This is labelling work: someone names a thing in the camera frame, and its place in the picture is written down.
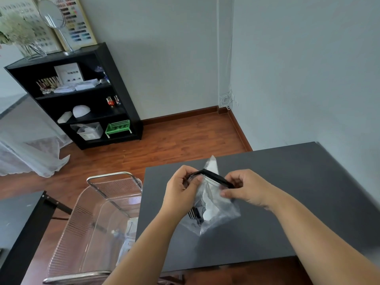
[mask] round mirror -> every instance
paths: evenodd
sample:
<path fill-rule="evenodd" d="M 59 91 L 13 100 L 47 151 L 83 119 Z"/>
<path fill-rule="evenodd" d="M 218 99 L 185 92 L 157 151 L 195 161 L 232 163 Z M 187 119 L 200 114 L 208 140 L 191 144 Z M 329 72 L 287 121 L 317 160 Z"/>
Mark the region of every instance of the round mirror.
<path fill-rule="evenodd" d="M 51 28 L 60 29 L 66 24 L 65 17 L 56 4 L 49 0 L 41 0 L 38 3 L 38 11 L 42 20 Z"/>

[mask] green plastic rack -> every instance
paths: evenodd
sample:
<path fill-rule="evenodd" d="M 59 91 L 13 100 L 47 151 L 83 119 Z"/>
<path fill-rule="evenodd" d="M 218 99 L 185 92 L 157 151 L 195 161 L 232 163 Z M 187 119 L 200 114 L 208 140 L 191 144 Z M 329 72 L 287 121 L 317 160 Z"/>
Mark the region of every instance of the green plastic rack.
<path fill-rule="evenodd" d="M 115 134 L 123 131 L 130 131 L 132 133 L 131 129 L 129 128 L 130 121 L 125 120 L 125 121 L 120 121 L 120 122 L 114 122 L 114 123 L 109 123 L 107 125 L 106 129 L 106 135 L 109 138 L 110 134 Z"/>

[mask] framed color chart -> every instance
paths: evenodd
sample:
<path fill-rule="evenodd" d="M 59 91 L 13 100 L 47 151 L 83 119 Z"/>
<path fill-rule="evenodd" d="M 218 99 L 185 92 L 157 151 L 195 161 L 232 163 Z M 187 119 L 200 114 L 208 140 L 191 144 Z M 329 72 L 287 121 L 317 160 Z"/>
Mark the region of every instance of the framed color chart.
<path fill-rule="evenodd" d="M 50 0 L 54 2 L 63 13 L 66 26 L 61 29 L 62 33 L 66 37 L 70 46 L 75 50 L 79 47 L 86 47 L 90 45 L 96 45 L 97 41 L 90 28 L 90 23 L 79 0 Z M 59 33 L 57 33 L 62 45 L 66 48 L 65 42 L 61 39 Z"/>
<path fill-rule="evenodd" d="M 18 13 L 31 23 L 36 34 L 36 42 L 45 53 L 62 51 L 53 30 L 42 21 L 34 0 L 0 0 L 1 15 L 13 12 Z"/>

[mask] glass vase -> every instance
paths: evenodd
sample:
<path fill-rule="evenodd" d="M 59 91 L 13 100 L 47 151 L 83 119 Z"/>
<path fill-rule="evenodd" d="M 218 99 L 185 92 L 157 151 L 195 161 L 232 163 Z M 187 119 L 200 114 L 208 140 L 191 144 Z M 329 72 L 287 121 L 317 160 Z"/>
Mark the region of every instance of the glass vase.
<path fill-rule="evenodd" d="M 45 51 L 37 43 L 17 44 L 17 47 L 27 60 L 46 57 Z"/>

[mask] black table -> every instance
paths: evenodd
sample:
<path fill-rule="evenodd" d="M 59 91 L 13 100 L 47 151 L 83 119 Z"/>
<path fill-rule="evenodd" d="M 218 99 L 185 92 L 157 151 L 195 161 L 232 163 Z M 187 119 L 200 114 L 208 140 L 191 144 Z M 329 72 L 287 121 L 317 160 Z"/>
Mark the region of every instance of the black table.
<path fill-rule="evenodd" d="M 158 213 L 166 183 L 182 165 L 203 168 L 206 159 L 145 171 L 137 237 Z M 380 247 L 380 211 L 345 170 L 315 142 L 217 158 L 220 175 L 252 169 L 301 201 L 359 252 Z M 201 237 L 178 225 L 169 245 L 163 275 L 188 269 L 294 256 L 275 216 L 236 200 L 241 217 Z"/>
<path fill-rule="evenodd" d="M 0 284 L 22 282 L 56 208 L 71 214 L 45 191 L 0 200 Z"/>

